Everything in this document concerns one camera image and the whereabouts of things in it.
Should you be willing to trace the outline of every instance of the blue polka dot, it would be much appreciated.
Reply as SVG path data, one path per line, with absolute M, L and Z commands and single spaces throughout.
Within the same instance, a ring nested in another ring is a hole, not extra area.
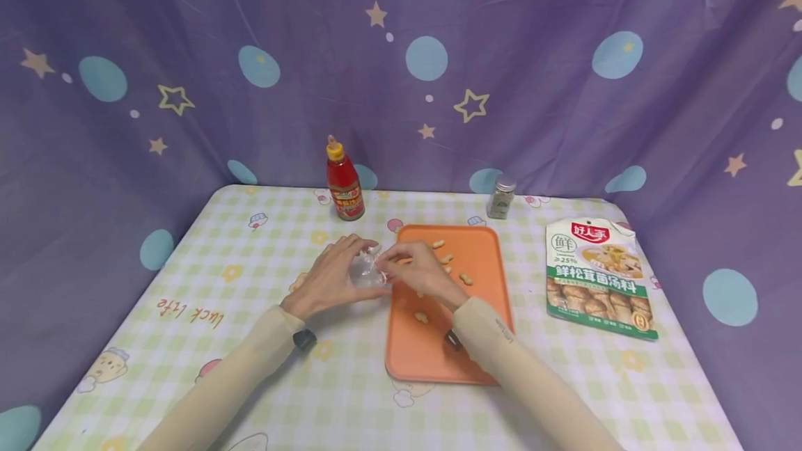
M 254 173 L 240 161 L 228 161 L 228 170 L 231 171 L 232 175 L 236 176 L 241 183 L 255 185 L 258 182 Z
M 629 75 L 643 55 L 643 40 L 634 32 L 616 32 L 593 52 L 593 72 L 606 79 Z
M 159 270 L 167 262 L 170 254 L 173 254 L 173 249 L 175 249 L 173 236 L 163 228 L 154 230 L 139 247 L 139 261 L 148 270 Z
M 647 182 L 647 170 L 640 166 L 629 166 L 618 175 L 607 182 L 604 187 L 605 192 L 634 192 L 643 188 Z
M 481 168 L 471 175 L 468 182 L 474 193 L 491 193 L 496 187 L 496 177 L 501 174 L 497 168 Z
M 446 72 L 448 52 L 436 38 L 422 36 L 407 48 L 407 69 L 421 81 L 434 81 Z
M 0 413 L 0 451 L 26 451 L 39 433 L 42 414 L 35 406 Z
M 787 85 L 791 97 L 797 102 L 802 102 L 802 56 L 796 60 L 791 71 L 788 72 Z
M 749 279 L 730 268 L 719 268 L 704 279 L 707 309 L 728 326 L 745 326 L 757 316 L 757 292 Z
M 273 87 L 281 76 L 273 56 L 253 45 L 239 50 L 239 67 L 248 82 L 257 87 Z
M 101 102 L 120 101 L 128 92 L 125 73 L 113 61 L 100 56 L 87 56 L 81 60 L 78 73 L 89 93 Z
M 374 189 L 379 184 L 379 177 L 376 173 L 370 170 L 370 167 L 363 166 L 362 164 L 355 164 L 354 168 L 357 175 L 359 175 L 359 186 L 362 189 Z

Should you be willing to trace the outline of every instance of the mushroom soup packet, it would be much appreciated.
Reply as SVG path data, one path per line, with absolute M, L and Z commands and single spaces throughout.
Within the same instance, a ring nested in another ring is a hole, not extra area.
M 658 339 L 635 233 L 606 219 L 548 225 L 547 312 L 592 328 Z

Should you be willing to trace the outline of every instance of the ketchup bottle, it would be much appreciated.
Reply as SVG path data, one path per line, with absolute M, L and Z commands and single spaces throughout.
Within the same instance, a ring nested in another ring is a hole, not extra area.
M 329 135 L 326 153 L 329 156 L 326 162 L 327 178 L 337 215 L 347 222 L 362 218 L 365 214 L 365 203 L 362 199 L 362 187 L 359 186 L 359 176 L 343 151 L 342 143 L 338 143 L 332 135 Z

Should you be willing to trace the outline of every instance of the person's left hand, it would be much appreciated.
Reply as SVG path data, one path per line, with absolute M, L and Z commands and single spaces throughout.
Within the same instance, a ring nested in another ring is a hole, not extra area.
M 363 249 L 378 242 L 351 234 L 329 244 L 313 263 L 309 274 L 295 292 L 281 302 L 281 308 L 300 320 L 328 308 L 390 294 L 383 287 L 355 287 L 348 276 L 348 267 Z

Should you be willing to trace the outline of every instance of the beige sleeve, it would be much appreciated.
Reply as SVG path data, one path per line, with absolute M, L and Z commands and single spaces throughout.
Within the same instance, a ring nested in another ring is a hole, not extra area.
M 253 389 L 286 361 L 304 323 L 276 306 L 164 416 L 139 451 L 206 451 Z
M 622 451 L 582 399 L 519 342 L 483 299 L 454 312 L 454 333 L 481 368 L 549 433 L 564 451 Z

